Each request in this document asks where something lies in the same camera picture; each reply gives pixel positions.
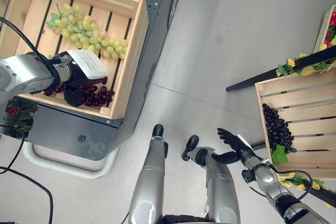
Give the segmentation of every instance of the wire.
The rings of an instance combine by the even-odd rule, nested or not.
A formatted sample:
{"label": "wire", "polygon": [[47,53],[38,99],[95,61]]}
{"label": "wire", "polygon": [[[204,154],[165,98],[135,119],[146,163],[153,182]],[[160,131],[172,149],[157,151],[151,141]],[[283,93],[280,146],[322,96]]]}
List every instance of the wire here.
{"label": "wire", "polygon": [[120,224],[123,224],[126,221],[128,214],[129,214],[129,212],[126,214],[124,220]]}
{"label": "wire", "polygon": [[36,186],[38,186],[39,188],[41,188],[43,191],[45,191],[49,197],[49,202],[50,202],[50,212],[49,212],[49,224],[52,223],[52,216],[53,216],[53,211],[54,211],[54,202],[53,202],[53,196],[51,195],[51,192],[45,188],[43,185],[41,185],[39,182],[37,182],[36,180],[33,180],[32,178],[28,177],[27,175],[25,174],[22,174],[20,172],[17,172],[16,170],[12,170],[12,169],[9,169],[7,167],[3,167],[3,166],[0,166],[0,169],[3,169],[5,170],[6,172],[11,172],[11,173],[14,173],[18,176],[21,176],[22,178],[25,178],[26,180],[32,182],[33,184],[35,184]]}
{"label": "wire", "polygon": [[[19,149],[17,150],[17,152],[16,152],[15,156],[13,157],[12,161],[10,162],[10,164],[7,166],[7,169],[9,169],[14,164],[14,162],[16,161],[16,158],[17,158],[17,156],[19,155],[19,153],[20,153],[20,151],[22,149],[23,143],[25,142],[25,133],[22,130],[19,130],[16,127],[13,127],[13,126],[8,126],[8,125],[0,124],[0,127],[6,127],[6,128],[10,128],[10,129],[15,129],[15,130],[21,132],[21,134],[22,134],[22,140],[21,140],[21,144],[19,146]],[[4,171],[0,172],[0,175],[4,174],[6,172],[7,172],[7,170],[4,170]]]}
{"label": "wire", "polygon": [[52,220],[53,220],[52,216],[53,216],[53,211],[54,211],[53,196],[52,196],[51,192],[46,187],[44,187],[43,185],[41,185],[39,182],[33,180],[32,178],[28,177],[27,175],[24,175],[24,174],[22,174],[20,172],[17,172],[15,170],[11,169],[11,166],[16,161],[16,158],[17,158],[17,156],[19,155],[19,153],[20,153],[20,151],[22,149],[23,143],[25,142],[25,133],[22,130],[19,130],[16,127],[13,127],[13,126],[8,126],[8,125],[0,124],[0,127],[6,127],[6,128],[10,128],[10,129],[15,129],[15,130],[17,130],[17,131],[19,131],[19,132],[22,133],[22,140],[21,140],[21,144],[19,146],[19,149],[17,150],[15,156],[13,157],[12,161],[10,162],[10,164],[7,167],[0,166],[0,169],[4,170],[4,171],[0,172],[0,175],[4,174],[6,172],[14,173],[14,174],[16,174],[18,176],[21,176],[21,177],[29,180],[30,182],[32,182],[33,184],[35,184],[36,186],[38,186],[39,188],[41,188],[42,190],[44,190],[48,194],[48,196],[49,196],[49,201],[50,201],[49,224],[51,224]]}
{"label": "wire", "polygon": [[309,175],[309,173],[303,171],[303,170],[286,170],[284,172],[279,172],[275,167],[274,165],[270,164],[269,167],[274,170],[274,172],[278,173],[278,174],[286,174],[286,173],[303,173],[305,174],[308,178],[309,178],[309,181],[310,181],[310,184],[309,184],[309,187],[308,189],[304,192],[304,194],[302,194],[298,200],[301,200],[303,199],[309,192],[310,190],[313,188],[313,179],[312,177]]}
{"label": "wire", "polygon": [[263,196],[263,197],[266,198],[266,195],[261,194],[260,192],[258,192],[258,191],[257,191],[256,189],[254,189],[253,187],[249,186],[249,188],[250,188],[252,191],[254,191],[255,193],[259,194],[260,196]]}
{"label": "wire", "polygon": [[38,52],[37,48],[33,45],[32,42],[30,42],[30,40],[24,35],[24,33],[19,30],[19,28],[17,28],[13,23],[11,23],[10,21],[6,20],[4,17],[1,16],[0,16],[0,22],[3,22],[7,26],[9,26],[14,32],[16,32],[24,40],[24,42],[31,48],[34,54],[36,54],[36,56],[40,59],[40,61],[42,61],[45,65],[49,65],[48,59]]}

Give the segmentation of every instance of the black cable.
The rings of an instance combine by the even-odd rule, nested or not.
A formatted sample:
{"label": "black cable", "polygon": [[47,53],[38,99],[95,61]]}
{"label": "black cable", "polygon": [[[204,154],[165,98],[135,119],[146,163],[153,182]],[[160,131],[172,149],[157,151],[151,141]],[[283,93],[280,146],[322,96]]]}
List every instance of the black cable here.
{"label": "black cable", "polygon": [[41,185],[39,182],[33,180],[32,178],[28,177],[27,175],[24,175],[20,172],[17,172],[16,170],[12,170],[12,169],[9,169],[7,167],[3,167],[3,166],[0,166],[0,169],[3,169],[5,171],[8,171],[8,172],[11,172],[11,173],[14,173],[18,176],[21,176],[22,178],[25,178],[26,180],[32,182],[33,184],[35,184],[36,186],[38,186],[39,188],[41,188],[43,191],[45,191],[49,197],[49,202],[50,202],[50,212],[49,212],[49,224],[52,223],[52,216],[53,216],[53,211],[54,211],[54,202],[53,202],[53,196],[51,195],[51,192],[45,188],[43,185]]}
{"label": "black cable", "polygon": [[261,194],[260,192],[258,192],[258,191],[257,191],[256,189],[254,189],[253,187],[249,186],[249,188],[250,188],[252,191],[254,191],[255,193],[259,194],[260,196],[263,196],[263,197],[266,198],[266,195]]}
{"label": "black cable", "polygon": [[49,70],[51,75],[55,78],[54,83],[49,88],[47,88],[45,90],[46,91],[51,91],[51,90],[54,90],[54,89],[58,88],[61,84],[61,78],[59,76],[58,71],[56,70],[56,68],[53,65],[57,60],[50,61],[44,55],[40,54],[38,52],[37,48],[33,45],[32,42],[30,42],[30,40],[23,34],[23,32],[21,32],[14,24],[12,24],[8,20],[6,20],[4,17],[0,16],[0,22],[3,22],[7,26],[9,26],[13,31],[15,31],[17,34],[19,34],[19,36],[25,41],[25,43],[27,43],[27,45],[32,49],[33,53],[36,55],[38,60],[40,60],[45,65],[45,67]]}
{"label": "black cable", "polygon": [[19,131],[19,132],[22,133],[22,140],[21,140],[21,144],[19,146],[19,149],[17,150],[15,156],[13,157],[12,161],[10,162],[10,164],[7,167],[0,166],[0,169],[4,170],[4,171],[0,172],[0,175],[4,174],[6,172],[14,173],[14,174],[16,174],[18,176],[21,176],[21,177],[29,180],[30,182],[32,182],[33,184],[37,185],[39,188],[41,188],[42,190],[44,190],[48,194],[48,196],[49,196],[49,201],[50,201],[49,224],[51,224],[51,222],[53,220],[52,216],[53,216],[53,210],[54,210],[53,196],[51,195],[51,192],[47,188],[45,188],[43,185],[41,185],[39,182],[33,180],[32,178],[28,177],[27,175],[24,175],[24,174],[22,174],[20,172],[17,172],[15,170],[11,169],[11,166],[16,161],[16,158],[17,158],[17,156],[19,155],[19,153],[20,153],[20,151],[22,149],[23,143],[25,142],[25,133],[22,130],[19,130],[16,127],[9,126],[9,125],[0,124],[0,127],[6,127],[6,128],[14,129],[14,130],[17,130],[17,131]]}
{"label": "black cable", "polygon": [[24,33],[19,30],[19,28],[17,28],[13,23],[11,23],[10,21],[6,20],[4,17],[1,16],[0,16],[0,22],[3,22],[7,26],[9,26],[14,32],[16,32],[24,40],[24,42],[31,48],[31,50],[40,59],[40,61],[42,61],[45,65],[49,65],[49,60],[38,52],[37,48],[33,45],[32,42],[30,42],[30,40],[24,35]]}
{"label": "black cable", "polygon": [[126,214],[124,220],[120,224],[123,224],[126,221],[128,214],[129,214],[129,212]]}
{"label": "black cable", "polygon": [[[10,164],[7,166],[7,169],[9,169],[14,164],[14,162],[16,161],[16,158],[17,158],[17,156],[19,155],[19,153],[22,149],[23,143],[25,142],[25,133],[22,130],[19,130],[16,127],[13,127],[13,126],[0,124],[0,127],[6,127],[6,128],[14,129],[14,130],[17,130],[17,131],[21,132],[21,134],[22,134],[22,139],[21,139],[21,144],[19,146],[19,149],[17,150],[17,152],[16,152],[15,156],[13,157],[12,161],[10,162]],[[7,170],[4,170],[4,171],[0,172],[0,175],[4,174],[6,172],[7,172]]]}
{"label": "black cable", "polygon": [[270,167],[274,172],[276,172],[276,173],[278,173],[278,174],[286,174],[286,173],[303,173],[303,174],[305,174],[305,175],[309,178],[310,185],[309,185],[307,191],[305,191],[304,194],[302,194],[302,195],[298,198],[298,200],[303,199],[303,198],[310,192],[310,190],[313,188],[313,179],[312,179],[312,177],[309,175],[309,173],[307,173],[307,172],[305,172],[305,171],[303,171],[303,170],[286,170],[286,171],[284,171],[284,172],[279,172],[279,171],[274,167],[274,165],[270,164],[269,167]]}

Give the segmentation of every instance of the white cart handle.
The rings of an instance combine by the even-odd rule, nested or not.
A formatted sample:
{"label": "white cart handle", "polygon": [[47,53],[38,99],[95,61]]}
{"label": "white cart handle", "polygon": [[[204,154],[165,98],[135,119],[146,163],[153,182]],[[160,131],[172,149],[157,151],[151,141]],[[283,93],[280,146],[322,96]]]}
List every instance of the white cart handle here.
{"label": "white cart handle", "polygon": [[95,172],[39,157],[33,149],[33,144],[30,142],[25,142],[23,144],[23,153],[25,157],[29,161],[31,161],[34,165],[37,165],[37,166],[40,166],[46,169],[51,169],[51,170],[55,170],[58,172],[74,175],[80,178],[96,179],[96,178],[100,178],[106,175],[111,170],[112,166],[114,165],[114,162],[116,161],[119,148],[120,147],[118,147],[113,152],[111,152],[106,158],[104,167]]}

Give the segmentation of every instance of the concrete floor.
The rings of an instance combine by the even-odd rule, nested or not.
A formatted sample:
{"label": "concrete floor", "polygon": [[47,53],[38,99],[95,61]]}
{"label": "concrete floor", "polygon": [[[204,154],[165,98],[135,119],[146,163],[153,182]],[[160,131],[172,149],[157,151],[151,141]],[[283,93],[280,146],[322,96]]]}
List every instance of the concrete floor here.
{"label": "concrete floor", "polygon": [[[251,144],[264,140],[254,88],[226,93],[225,87],[284,63],[314,48],[321,19],[335,0],[180,0],[133,136],[120,149],[112,171],[93,181],[32,165],[20,155],[13,166],[46,186],[54,196],[54,223],[119,224],[128,211],[150,135],[164,125],[169,142],[166,159],[165,214],[203,216],[205,171],[185,163],[180,154],[187,139],[218,152],[229,150],[216,136],[224,127]],[[16,152],[19,141],[0,139],[0,164]],[[98,168],[102,162],[68,157],[37,148],[44,156]],[[265,150],[259,152],[265,156]],[[242,164],[229,166],[242,223],[283,223],[265,199],[242,180]],[[0,177],[0,222],[46,223],[44,192],[27,181]],[[336,211],[313,196],[304,199],[331,223]]]}

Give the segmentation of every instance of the green grapes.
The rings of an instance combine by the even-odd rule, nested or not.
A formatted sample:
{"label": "green grapes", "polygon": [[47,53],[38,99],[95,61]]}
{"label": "green grapes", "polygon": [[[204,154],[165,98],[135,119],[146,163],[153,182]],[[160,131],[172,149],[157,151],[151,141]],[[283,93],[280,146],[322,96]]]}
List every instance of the green grapes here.
{"label": "green grapes", "polygon": [[61,34],[62,34],[64,39],[68,39],[70,37],[70,32],[68,31],[67,28],[63,28]]}
{"label": "green grapes", "polygon": [[82,15],[79,5],[71,7],[63,5],[60,19],[54,21],[56,27],[53,33],[61,34],[64,40],[75,43],[76,48],[85,49],[113,60],[124,59],[128,42],[125,39],[116,40],[108,36],[107,31],[99,30],[98,24],[90,15]]}
{"label": "green grapes", "polygon": [[110,53],[109,53],[107,50],[104,50],[104,52],[103,52],[103,56],[104,56],[105,58],[109,58],[109,57],[110,57]]}

